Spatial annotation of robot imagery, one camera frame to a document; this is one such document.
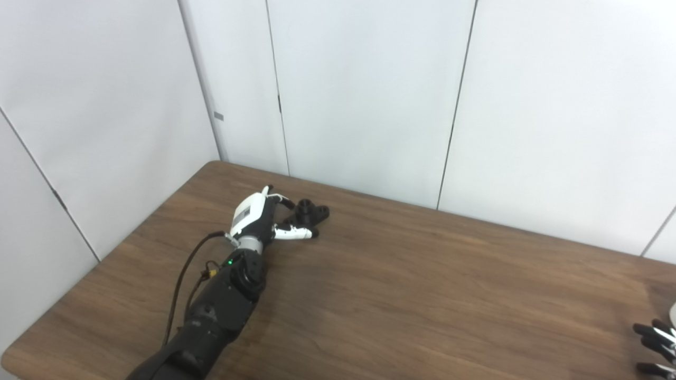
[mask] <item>table surface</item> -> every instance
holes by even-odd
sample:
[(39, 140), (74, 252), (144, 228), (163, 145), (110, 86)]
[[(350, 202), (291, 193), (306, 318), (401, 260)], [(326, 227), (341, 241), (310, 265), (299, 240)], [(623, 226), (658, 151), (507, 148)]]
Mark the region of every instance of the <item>table surface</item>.
[[(639, 378), (636, 361), (661, 362), (631, 324), (667, 315), (676, 266), (212, 162), (29, 328), (3, 367), (23, 380), (126, 378), (160, 346), (187, 254), (268, 183), (331, 217), (318, 239), (265, 251), (266, 291), (209, 379), (618, 380)], [(178, 310), (204, 260), (227, 251), (204, 246)]]

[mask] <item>robot finger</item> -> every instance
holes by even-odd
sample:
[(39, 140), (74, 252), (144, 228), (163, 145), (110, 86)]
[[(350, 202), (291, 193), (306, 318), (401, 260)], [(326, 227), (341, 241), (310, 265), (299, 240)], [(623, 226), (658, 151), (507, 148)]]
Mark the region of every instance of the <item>robot finger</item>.
[(667, 333), (667, 334), (669, 334), (673, 337), (676, 337), (676, 330), (674, 330), (668, 324), (662, 322), (659, 319), (653, 319), (652, 320), (652, 326), (656, 329), (660, 329), (660, 330), (664, 331), (665, 333)]
[(636, 363), (636, 369), (646, 375), (664, 377), (667, 380), (676, 380), (676, 370), (654, 363)]
[(268, 198), (274, 199), (274, 201), (278, 204), (281, 204), (282, 206), (288, 208), (289, 210), (293, 210), (295, 208), (295, 203), (291, 201), (289, 198), (285, 197), (284, 195), (281, 194), (270, 194), (268, 195)]
[(274, 238), (277, 240), (300, 240), (314, 239), (319, 236), (319, 230), (315, 228), (296, 227), (290, 224), (276, 224), (274, 226)]
[(653, 337), (642, 337), (641, 344), (645, 348), (653, 350), (658, 354), (662, 355), (662, 357), (667, 362), (669, 362), (669, 364), (676, 365), (676, 353), (674, 353), (674, 350), (671, 350), (668, 347), (662, 345), (659, 340), (654, 339)]
[(676, 337), (674, 337), (670, 333), (665, 333), (664, 331), (657, 329), (656, 327), (634, 323), (633, 330), (637, 334), (643, 335), (644, 337), (651, 337), (657, 339), (662, 345), (670, 349), (676, 348)]

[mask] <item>black cable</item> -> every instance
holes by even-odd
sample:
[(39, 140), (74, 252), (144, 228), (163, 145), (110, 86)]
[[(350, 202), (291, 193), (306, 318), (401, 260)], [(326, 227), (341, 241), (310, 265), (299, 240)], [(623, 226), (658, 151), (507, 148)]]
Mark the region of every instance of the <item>black cable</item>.
[(203, 282), (207, 281), (208, 278), (204, 276), (200, 276), (197, 279), (197, 282), (195, 283), (195, 286), (193, 286), (193, 290), (190, 291), (190, 295), (188, 295), (188, 302), (185, 304), (185, 311), (183, 312), (183, 320), (188, 320), (188, 311), (190, 310), (190, 304), (193, 303), (193, 297), (195, 297), (195, 293), (197, 293), (197, 290), (199, 289), (199, 286), (202, 285)]
[(199, 249), (202, 247), (204, 243), (206, 243), (207, 240), (213, 239), (215, 237), (222, 237), (225, 236), (224, 231), (216, 231), (212, 232), (209, 235), (206, 235), (196, 246), (195, 249), (190, 253), (190, 256), (185, 260), (185, 264), (183, 265), (183, 269), (180, 270), (180, 275), (178, 275), (178, 281), (176, 282), (176, 288), (174, 288), (174, 297), (172, 298), (171, 301), (171, 309), (169, 309), (169, 320), (167, 321), (167, 329), (164, 331), (164, 339), (162, 340), (162, 347), (166, 346), (167, 342), (169, 342), (169, 335), (171, 334), (171, 324), (174, 320), (174, 312), (176, 311), (176, 301), (178, 299), (178, 291), (180, 290), (180, 284), (183, 281), (183, 276), (185, 276), (185, 271), (188, 269), (188, 266), (190, 265), (190, 262), (193, 261), (193, 258), (195, 257), (195, 254)]

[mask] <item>cable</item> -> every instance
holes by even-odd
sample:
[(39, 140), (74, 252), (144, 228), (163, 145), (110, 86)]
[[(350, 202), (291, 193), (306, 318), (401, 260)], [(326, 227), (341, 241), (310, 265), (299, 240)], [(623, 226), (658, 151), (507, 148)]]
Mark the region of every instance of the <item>cable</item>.
[(215, 261), (213, 261), (213, 260), (208, 260), (208, 261), (206, 262), (206, 264), (205, 264), (205, 266), (207, 267), (207, 270), (209, 270), (209, 264), (215, 265), (215, 266), (216, 266), (216, 270), (219, 270), (219, 269), (220, 269), (219, 263), (217, 263), (217, 262), (215, 262)]
[[(209, 264), (215, 265), (216, 269), (209, 269)], [(195, 293), (197, 293), (199, 286), (208, 279), (211, 279), (213, 276), (216, 276), (216, 273), (218, 273), (219, 270), (220, 265), (218, 265), (218, 263), (213, 260), (208, 260), (206, 263), (204, 263), (204, 270), (202, 271), (201, 276), (199, 276), (197, 279), (193, 290), (190, 291), (190, 295), (188, 295), (188, 302), (185, 303), (185, 311), (183, 312), (184, 321), (188, 320), (188, 311), (190, 310), (190, 305), (193, 303), (193, 297), (195, 297)]]
[(166, 346), (167, 342), (169, 342), (169, 335), (171, 334), (171, 324), (172, 321), (174, 320), (174, 312), (176, 311), (176, 301), (178, 299), (178, 291), (180, 290), (180, 284), (183, 281), (183, 276), (185, 276), (185, 271), (188, 269), (188, 266), (190, 265), (190, 262), (193, 261), (193, 258), (195, 257), (195, 254), (199, 249), (202, 247), (204, 243), (206, 243), (207, 240), (213, 239), (215, 237), (223, 237), (225, 236), (224, 231), (216, 231), (212, 232), (209, 235), (206, 235), (196, 246), (195, 249), (190, 253), (190, 256), (185, 260), (185, 264), (183, 264), (183, 269), (180, 270), (180, 274), (178, 275), (178, 280), (176, 281), (176, 287), (174, 288), (174, 297), (172, 298), (171, 301), (171, 309), (169, 309), (169, 319), (167, 321), (167, 329), (164, 331), (164, 339), (162, 340), (162, 347)]
[(190, 291), (190, 295), (188, 295), (188, 302), (185, 304), (185, 311), (183, 312), (183, 320), (188, 320), (188, 311), (190, 311), (190, 304), (193, 303), (193, 297), (195, 297), (195, 293), (199, 289), (199, 286), (202, 285), (204, 281), (207, 281), (208, 277), (205, 278), (204, 276), (200, 276), (197, 279), (197, 282), (195, 283), (195, 286), (193, 286), (193, 290)]

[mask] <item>black 3d-printed part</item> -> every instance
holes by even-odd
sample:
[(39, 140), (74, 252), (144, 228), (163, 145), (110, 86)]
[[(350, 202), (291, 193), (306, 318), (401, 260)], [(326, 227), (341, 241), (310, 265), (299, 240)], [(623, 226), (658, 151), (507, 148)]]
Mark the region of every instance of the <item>black 3d-printed part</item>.
[(296, 227), (311, 228), (329, 217), (329, 208), (315, 206), (309, 199), (301, 199), (293, 209), (293, 215), (284, 219), (284, 223)]

